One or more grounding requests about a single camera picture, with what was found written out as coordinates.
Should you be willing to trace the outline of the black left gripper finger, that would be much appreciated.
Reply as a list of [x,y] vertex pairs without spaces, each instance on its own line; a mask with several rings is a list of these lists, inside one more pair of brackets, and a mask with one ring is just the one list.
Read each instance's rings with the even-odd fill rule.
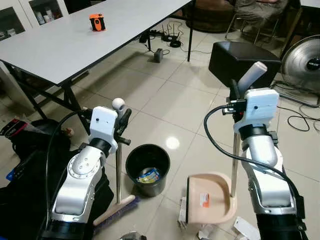
[[131,114],[132,114],[132,110],[126,109],[126,110],[124,110],[122,115],[119,117],[119,132],[120,133],[123,133],[126,130],[126,128],[128,127]]

